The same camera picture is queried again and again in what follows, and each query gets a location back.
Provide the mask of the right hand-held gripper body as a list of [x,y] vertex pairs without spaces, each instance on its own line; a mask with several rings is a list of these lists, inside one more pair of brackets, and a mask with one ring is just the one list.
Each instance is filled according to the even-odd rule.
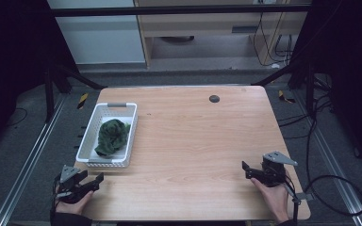
[[266,153],[261,163],[262,170],[255,175],[255,178],[268,187],[283,184],[286,181],[285,165],[296,167],[298,163],[278,151]]

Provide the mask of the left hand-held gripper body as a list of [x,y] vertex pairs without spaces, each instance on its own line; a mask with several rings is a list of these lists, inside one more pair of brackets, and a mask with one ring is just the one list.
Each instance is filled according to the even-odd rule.
[[81,188],[82,185],[80,183],[74,181],[74,176],[80,172],[81,170],[75,167],[63,167],[61,174],[59,175],[57,193],[57,198],[61,202],[77,203],[88,193]]

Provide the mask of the person's left hand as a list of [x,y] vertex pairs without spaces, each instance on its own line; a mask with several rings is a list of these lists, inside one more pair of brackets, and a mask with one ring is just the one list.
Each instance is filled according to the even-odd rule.
[[89,191],[79,202],[77,203],[66,203],[56,201],[55,207],[57,213],[66,213],[66,214],[74,214],[81,215],[85,206],[91,200],[94,192]]

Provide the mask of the white plastic basket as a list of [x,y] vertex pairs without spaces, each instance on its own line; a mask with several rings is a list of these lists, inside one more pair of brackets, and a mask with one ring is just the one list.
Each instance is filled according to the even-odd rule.
[[100,103],[90,117],[76,161],[88,167],[126,168],[138,122],[135,103]]

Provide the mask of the dark green cloth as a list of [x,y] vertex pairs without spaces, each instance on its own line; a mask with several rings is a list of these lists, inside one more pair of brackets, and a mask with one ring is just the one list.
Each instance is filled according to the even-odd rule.
[[128,140],[131,125],[113,119],[103,123],[98,133],[98,145],[94,149],[99,156],[109,156],[119,151]]

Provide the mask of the black yellow striped floor marker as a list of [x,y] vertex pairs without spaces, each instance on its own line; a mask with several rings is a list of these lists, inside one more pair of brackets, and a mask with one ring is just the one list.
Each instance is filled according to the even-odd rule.
[[281,101],[294,104],[295,98],[290,90],[279,90],[278,97]]
[[88,98],[89,94],[88,93],[83,93],[79,99],[79,102],[77,104],[76,109],[82,109],[84,104],[86,103],[86,100]]

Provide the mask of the black metal stand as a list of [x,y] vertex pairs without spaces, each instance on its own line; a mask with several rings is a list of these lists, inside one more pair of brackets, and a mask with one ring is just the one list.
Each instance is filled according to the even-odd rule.
[[253,83],[253,86],[267,86],[271,81],[290,74],[288,86],[292,89],[299,88],[305,84],[305,109],[311,118],[314,117],[314,67],[310,60],[295,60],[286,67],[276,71],[270,76]]
[[68,76],[92,89],[105,88],[105,86],[99,85],[84,77],[80,74],[80,72],[73,71],[63,65],[48,62],[44,66],[43,74],[45,85],[46,122],[52,120],[55,113],[54,88],[57,88],[60,93],[70,93],[72,90],[72,85],[67,79]]

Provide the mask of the white cabinet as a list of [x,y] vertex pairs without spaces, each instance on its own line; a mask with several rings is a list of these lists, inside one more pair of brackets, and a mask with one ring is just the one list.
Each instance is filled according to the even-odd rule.
[[[47,0],[51,9],[128,8],[133,0]],[[137,17],[57,17],[77,65],[144,63]]]

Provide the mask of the black crossbar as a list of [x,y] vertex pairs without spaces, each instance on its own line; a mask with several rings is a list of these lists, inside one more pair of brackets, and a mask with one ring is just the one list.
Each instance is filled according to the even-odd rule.
[[49,9],[55,17],[82,16],[128,16],[128,15],[175,15],[210,13],[257,13],[257,12],[304,12],[311,9],[310,4],[297,5],[208,5],[208,6],[170,6],[133,8],[59,8]]

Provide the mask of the metal floor rail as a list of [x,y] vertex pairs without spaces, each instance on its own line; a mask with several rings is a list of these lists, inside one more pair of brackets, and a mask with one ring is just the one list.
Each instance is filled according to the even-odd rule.
[[27,159],[25,160],[20,172],[17,175],[17,178],[11,187],[8,195],[5,198],[5,201],[0,207],[0,226],[7,226],[9,219],[18,203],[22,197],[25,187],[29,181],[29,178],[36,167],[41,153],[48,141],[54,126],[58,121],[58,117],[62,111],[63,105],[67,99],[67,94],[59,94],[57,102],[54,104],[54,112],[51,119],[46,122],[39,136],[37,137],[33,148],[31,149]]
[[356,226],[362,226],[362,201],[360,201],[358,189],[354,188],[352,184],[340,180],[340,178],[346,178],[346,173],[343,171],[342,167],[333,155],[321,129],[311,118],[311,115],[314,115],[314,111],[306,109],[302,93],[299,91],[293,91],[293,94],[295,95],[296,102],[302,109],[303,113],[309,115],[306,120],[310,126],[308,138],[312,138],[316,142],[326,168],[331,175],[334,175],[333,180],[337,186],[338,193],[340,194],[348,212],[352,215],[354,224]]

